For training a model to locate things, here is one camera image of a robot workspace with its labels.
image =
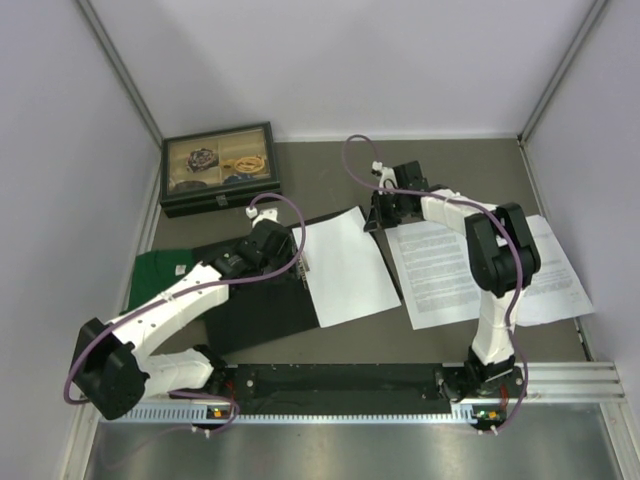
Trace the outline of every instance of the metal plate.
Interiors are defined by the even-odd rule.
[[[421,415],[449,413],[439,364],[241,364],[230,368],[245,414]]]
[[[166,425],[100,424],[107,462]],[[598,405],[525,405],[498,437],[466,425],[236,425],[206,440],[172,432],[120,469],[94,447],[86,479],[622,479]]]

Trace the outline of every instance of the white wall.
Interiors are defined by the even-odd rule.
[[[78,328],[117,309],[159,152],[70,0],[0,13],[0,478],[53,478]]]
[[[591,0],[92,0],[165,136],[515,135]]]
[[[551,223],[640,419],[640,3],[611,2],[530,145]]]

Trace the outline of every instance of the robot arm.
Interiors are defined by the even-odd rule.
[[[141,399],[177,389],[200,389],[214,371],[224,370],[206,347],[172,355],[152,355],[174,333],[205,311],[233,295],[227,284],[207,286],[227,279],[267,274],[285,266],[295,253],[291,232],[277,223],[277,211],[265,210],[253,218],[253,230],[234,247],[217,251],[199,263],[182,280],[126,316],[133,318],[112,331],[89,354],[73,382],[108,420],[121,417]],[[288,275],[297,275],[292,267]],[[80,330],[73,361],[110,324],[94,318]]]
[[[373,163],[373,173],[382,188],[423,191],[434,197],[374,192],[365,231],[395,227],[406,216],[444,225],[467,239],[471,273],[482,289],[478,331],[469,349],[466,362],[472,383],[482,386],[513,370],[515,355],[505,324],[505,313],[516,286],[513,255],[490,220],[477,208],[460,204],[466,197],[437,185],[430,187],[422,176],[418,162],[395,168]],[[496,206],[480,204],[492,212],[514,241],[523,267],[523,288],[530,285],[534,273],[540,270],[540,255],[535,246],[524,213],[519,205]],[[515,328],[517,307],[512,310],[511,330]]]

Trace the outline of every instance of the white paper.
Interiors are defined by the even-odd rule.
[[[321,327],[401,305],[382,253],[363,228],[359,208],[307,226],[306,277]],[[301,230],[293,234],[300,245]]]
[[[527,218],[542,266],[526,290],[518,325],[540,325],[593,312],[580,280],[547,221]],[[414,329],[478,318],[480,289],[469,270],[466,240],[436,223],[386,231]]]

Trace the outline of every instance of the silver metal surface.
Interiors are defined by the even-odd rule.
[[[136,87],[133,78],[131,78],[129,71],[122,61],[122,58],[120,58],[120,54],[116,50],[113,42],[111,41],[111,38],[109,38],[109,34],[104,28],[100,17],[98,17],[95,8],[91,4],[91,1],[75,0],[75,3],[76,5],[78,5],[80,12],[83,14],[89,27],[93,31],[96,39],[98,40],[98,44],[102,48],[107,60],[113,67],[113,70],[120,80],[120,83],[133,102],[133,105],[138,112],[140,119],[145,124],[147,130],[149,130],[149,133],[158,144],[158,146],[162,145],[162,132],[160,132],[158,124],[153,119],[153,116],[151,115],[147,104],[142,98],[138,87]]]
[[[527,402],[624,403],[615,365],[609,362],[532,364]]]
[[[640,479],[640,445],[628,404],[602,404],[613,451],[625,480]]]
[[[82,405],[76,409],[62,457],[60,480],[75,480],[84,477],[99,418],[98,410],[91,404]]]
[[[597,405],[526,405],[498,437],[463,425],[237,425],[177,431],[108,471],[166,425],[100,424],[86,479],[622,479]]]
[[[584,21],[580,25],[576,36],[574,37],[571,45],[569,45],[569,49],[562,57],[558,68],[554,72],[551,80],[544,89],[540,100],[536,104],[533,112],[529,116],[527,123],[525,123],[524,129],[522,130],[522,134],[519,137],[526,143],[531,138],[533,131],[535,130],[538,122],[544,115],[547,106],[551,102],[554,94],[558,90],[558,87],[562,83],[562,80],[566,76],[571,64],[575,60],[576,56],[580,52],[581,48],[585,44],[589,34],[593,31],[594,27],[598,24],[598,22],[602,19],[603,14],[606,10],[607,5],[609,4],[609,0],[595,0],[591,9],[587,13]]]

